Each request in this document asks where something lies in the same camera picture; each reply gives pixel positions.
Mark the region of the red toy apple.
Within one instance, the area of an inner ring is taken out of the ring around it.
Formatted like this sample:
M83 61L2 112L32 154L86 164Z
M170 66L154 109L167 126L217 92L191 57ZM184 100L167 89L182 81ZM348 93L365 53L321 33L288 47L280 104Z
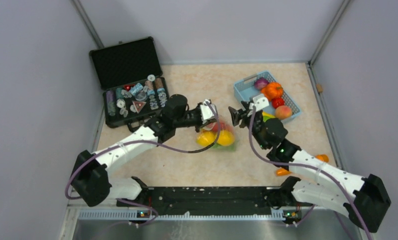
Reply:
M211 131L217 133L218 130L220 130L220 131L228 131L228 132L231 132L231 133L233 133L233 131L234 131L233 127L229 123L227 123L225 121L221 121L220 123L218 123L218 122L214 123L213 127L211 128Z

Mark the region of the small yellow toy lemon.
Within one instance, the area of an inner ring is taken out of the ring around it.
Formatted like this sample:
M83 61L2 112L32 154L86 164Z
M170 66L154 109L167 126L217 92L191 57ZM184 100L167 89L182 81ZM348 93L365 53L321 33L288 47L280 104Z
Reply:
M219 132L219 137L217 139L217 144L220 146L228 147L235 142L235 136L233 133L222 130Z

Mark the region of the clear dotted zip bag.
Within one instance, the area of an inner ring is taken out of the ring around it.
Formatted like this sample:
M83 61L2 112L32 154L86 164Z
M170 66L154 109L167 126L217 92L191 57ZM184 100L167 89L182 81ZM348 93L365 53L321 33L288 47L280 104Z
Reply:
M213 150L230 151L236 150L237 138L234 127L223 116L218 116L219 122L212 122L199 130L195 142L201 147L211 147Z

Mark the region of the blue perforated plastic basket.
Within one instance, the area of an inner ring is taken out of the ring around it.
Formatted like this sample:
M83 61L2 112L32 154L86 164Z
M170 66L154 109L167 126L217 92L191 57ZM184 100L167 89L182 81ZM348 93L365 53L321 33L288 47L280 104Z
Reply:
M241 103L241 101L248 102L253 97L261 94L261 91L255 88L255 82L259 79L266 79L270 83L278 82L268 70L255 73L235 82L233 86L234 97L239 103ZM292 110L292 116L282 120L282 122L286 124L300 116L303 111L286 90L283 92L281 98L284 100L285 105Z

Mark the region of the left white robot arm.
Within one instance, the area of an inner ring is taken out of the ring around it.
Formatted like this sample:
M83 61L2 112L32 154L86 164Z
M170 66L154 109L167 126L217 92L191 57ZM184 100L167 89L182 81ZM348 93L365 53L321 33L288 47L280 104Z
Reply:
M218 121L217 108L209 99L189 109L187 98L174 94L159 114L128 137L93 153L87 150L81 152L66 184L65 197L69 200L82 199L89 207L97 206L107 198L129 200L134 206L141 207L147 202L148 194L140 182L130 178L115 187L110 179L111 173L154 147L170 149L164 143L175 135L178 128L194 127L198 132ZM71 196L70 188L78 196Z

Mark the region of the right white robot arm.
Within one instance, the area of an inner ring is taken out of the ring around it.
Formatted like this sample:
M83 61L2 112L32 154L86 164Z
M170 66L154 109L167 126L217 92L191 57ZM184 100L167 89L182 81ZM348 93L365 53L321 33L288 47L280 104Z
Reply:
M292 186L280 192L286 206L297 202L318 205L349 218L368 233L376 233L391 206L383 180L374 174L367 177L337 168L309 154L287 139L288 130L281 120L264 120L262 111L268 99L257 95L242 101L242 108L228 107L234 126L248 129L249 141L255 140L266 156L255 147L253 153L262 161L297 174Z

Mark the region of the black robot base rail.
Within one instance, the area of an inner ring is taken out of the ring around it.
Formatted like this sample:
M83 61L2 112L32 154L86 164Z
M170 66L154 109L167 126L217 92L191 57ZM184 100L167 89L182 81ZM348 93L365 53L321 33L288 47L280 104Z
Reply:
M283 207L308 207L279 187L147 187L135 203L155 209L160 216L270 215Z

